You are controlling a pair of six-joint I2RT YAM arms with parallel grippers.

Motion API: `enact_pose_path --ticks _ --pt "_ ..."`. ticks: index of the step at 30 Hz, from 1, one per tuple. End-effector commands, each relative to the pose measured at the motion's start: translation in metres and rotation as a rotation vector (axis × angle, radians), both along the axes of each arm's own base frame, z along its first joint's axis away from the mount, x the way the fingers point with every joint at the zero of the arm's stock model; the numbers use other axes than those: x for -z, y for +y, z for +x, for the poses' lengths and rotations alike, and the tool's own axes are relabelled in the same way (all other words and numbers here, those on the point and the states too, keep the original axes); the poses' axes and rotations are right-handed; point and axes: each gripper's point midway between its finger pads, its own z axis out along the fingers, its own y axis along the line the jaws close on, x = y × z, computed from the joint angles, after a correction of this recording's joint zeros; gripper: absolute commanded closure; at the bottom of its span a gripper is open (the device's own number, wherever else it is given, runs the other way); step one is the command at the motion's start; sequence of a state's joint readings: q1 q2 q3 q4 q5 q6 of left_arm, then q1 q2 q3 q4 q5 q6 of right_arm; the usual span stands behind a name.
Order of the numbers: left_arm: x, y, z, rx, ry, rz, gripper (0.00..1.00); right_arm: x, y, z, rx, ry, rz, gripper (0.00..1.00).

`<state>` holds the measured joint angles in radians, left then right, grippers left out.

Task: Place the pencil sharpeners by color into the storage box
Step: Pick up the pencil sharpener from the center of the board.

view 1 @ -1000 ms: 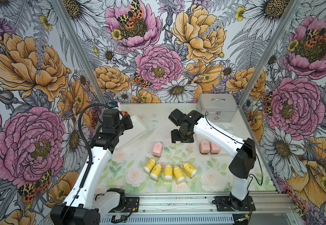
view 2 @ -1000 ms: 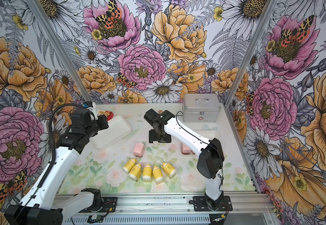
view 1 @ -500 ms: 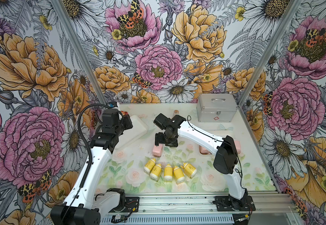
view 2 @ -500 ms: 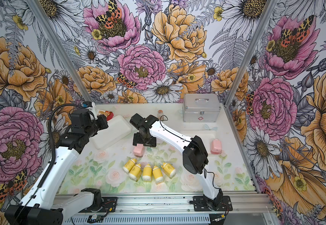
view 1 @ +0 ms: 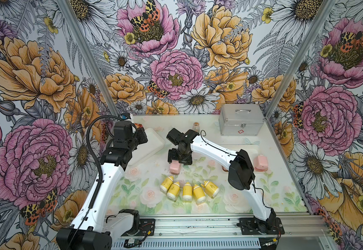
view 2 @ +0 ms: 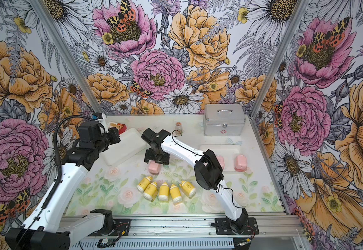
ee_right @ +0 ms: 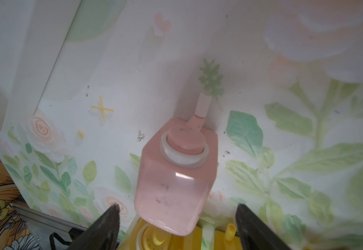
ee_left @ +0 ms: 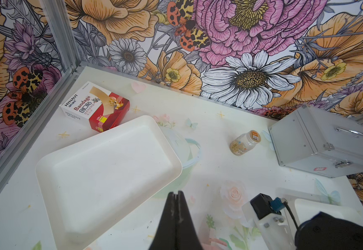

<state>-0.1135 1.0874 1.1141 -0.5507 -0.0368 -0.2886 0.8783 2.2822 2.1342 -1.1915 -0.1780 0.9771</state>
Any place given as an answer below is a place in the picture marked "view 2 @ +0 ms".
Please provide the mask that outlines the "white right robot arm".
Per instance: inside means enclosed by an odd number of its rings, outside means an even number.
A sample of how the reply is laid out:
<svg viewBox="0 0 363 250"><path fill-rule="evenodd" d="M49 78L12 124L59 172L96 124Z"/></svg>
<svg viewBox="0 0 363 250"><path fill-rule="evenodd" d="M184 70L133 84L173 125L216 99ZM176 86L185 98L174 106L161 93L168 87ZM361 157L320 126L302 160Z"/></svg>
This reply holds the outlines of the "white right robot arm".
<svg viewBox="0 0 363 250"><path fill-rule="evenodd" d="M250 228L248 212L238 205L234 199L234 191L227 187L223 169L212 150L202 151L188 146L166 130L156 133L148 128L143 131L141 138L150 147L146 150L145 163L154 161L167 165L170 163L171 155L187 162L194 168L197 184L207 191L213 191L222 204L226 222L225 225L219 223L219 227L234 234L248 232Z"/></svg>

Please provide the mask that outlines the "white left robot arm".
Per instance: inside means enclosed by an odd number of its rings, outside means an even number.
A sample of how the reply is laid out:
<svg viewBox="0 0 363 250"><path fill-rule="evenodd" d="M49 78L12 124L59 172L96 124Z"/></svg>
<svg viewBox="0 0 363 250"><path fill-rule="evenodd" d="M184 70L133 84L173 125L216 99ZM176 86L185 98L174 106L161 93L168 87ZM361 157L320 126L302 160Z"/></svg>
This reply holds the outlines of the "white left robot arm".
<svg viewBox="0 0 363 250"><path fill-rule="evenodd" d="M70 226L59 227L69 201L100 153L121 141L117 128L108 128L102 119L83 123L79 132L78 146L59 159L57 178L37 208L21 227L6 234L11 250L67 250L92 233L113 232L112 212L105 209L92 210Z"/></svg>

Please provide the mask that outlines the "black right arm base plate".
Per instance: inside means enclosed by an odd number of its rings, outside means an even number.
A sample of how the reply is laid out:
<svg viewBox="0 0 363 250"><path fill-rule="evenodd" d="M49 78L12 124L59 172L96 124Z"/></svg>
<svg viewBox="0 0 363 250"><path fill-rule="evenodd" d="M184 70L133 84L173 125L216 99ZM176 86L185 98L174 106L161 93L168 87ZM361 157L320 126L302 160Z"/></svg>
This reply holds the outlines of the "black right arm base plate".
<svg viewBox="0 0 363 250"><path fill-rule="evenodd" d="M217 235L258 235L260 233L255 218L248 218L246 222L238 224L226 217L215 218L211 223L211 227L215 228Z"/></svg>

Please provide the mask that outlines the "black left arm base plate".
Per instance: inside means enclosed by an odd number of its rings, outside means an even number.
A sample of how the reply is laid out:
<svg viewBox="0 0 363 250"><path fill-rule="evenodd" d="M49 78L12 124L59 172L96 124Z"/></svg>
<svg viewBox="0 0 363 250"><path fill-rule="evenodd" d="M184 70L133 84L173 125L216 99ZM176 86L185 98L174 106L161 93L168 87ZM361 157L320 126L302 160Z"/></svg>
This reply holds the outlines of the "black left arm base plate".
<svg viewBox="0 0 363 250"><path fill-rule="evenodd" d="M89 234L89 236L128 236L130 230L131 219L115 218L113 223L109 225L108 230L101 229Z"/></svg>

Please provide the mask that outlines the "pink pencil sharpener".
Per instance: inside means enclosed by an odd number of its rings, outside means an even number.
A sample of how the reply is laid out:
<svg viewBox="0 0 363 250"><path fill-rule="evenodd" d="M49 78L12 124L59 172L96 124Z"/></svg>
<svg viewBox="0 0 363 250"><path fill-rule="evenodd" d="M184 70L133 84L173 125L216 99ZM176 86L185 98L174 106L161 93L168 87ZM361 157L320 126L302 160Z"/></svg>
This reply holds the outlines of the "pink pencil sharpener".
<svg viewBox="0 0 363 250"><path fill-rule="evenodd" d="M161 167L161 164L158 164L155 161L150 161L148 164L148 171L153 175L158 175L160 173Z"/></svg>
<svg viewBox="0 0 363 250"><path fill-rule="evenodd" d="M246 156L240 154L235 157L234 170L238 172L244 172L248 168Z"/></svg>
<svg viewBox="0 0 363 250"><path fill-rule="evenodd" d="M224 170L224 168L225 168L225 161L224 161L224 157L223 157L223 156L221 156L221 155L217 155L217 156L216 156L216 158L217 158L217 160L218 160L218 162L219 162L219 164L220 164L221 168Z"/></svg>

